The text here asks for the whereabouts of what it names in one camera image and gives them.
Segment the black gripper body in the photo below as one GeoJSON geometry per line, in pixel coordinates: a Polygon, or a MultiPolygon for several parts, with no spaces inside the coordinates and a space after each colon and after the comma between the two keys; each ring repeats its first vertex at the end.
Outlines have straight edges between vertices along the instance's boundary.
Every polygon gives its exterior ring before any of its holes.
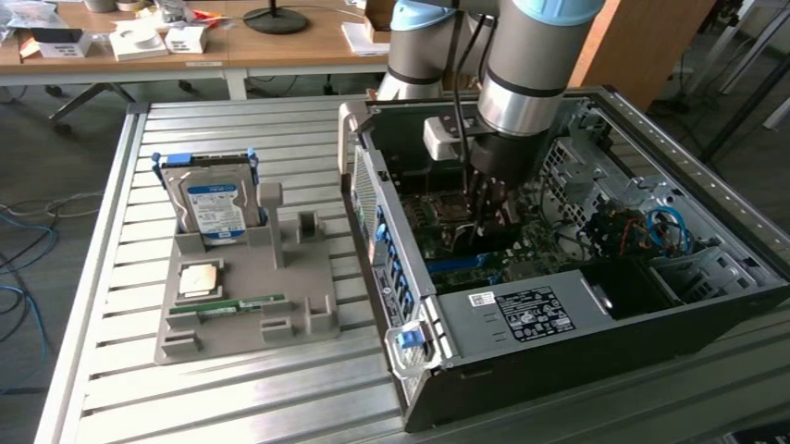
{"type": "Polygon", "coordinates": [[[495,132],[473,137],[471,166],[505,185],[520,185],[536,171],[537,155],[548,144],[548,132],[512,136],[495,132]]]}

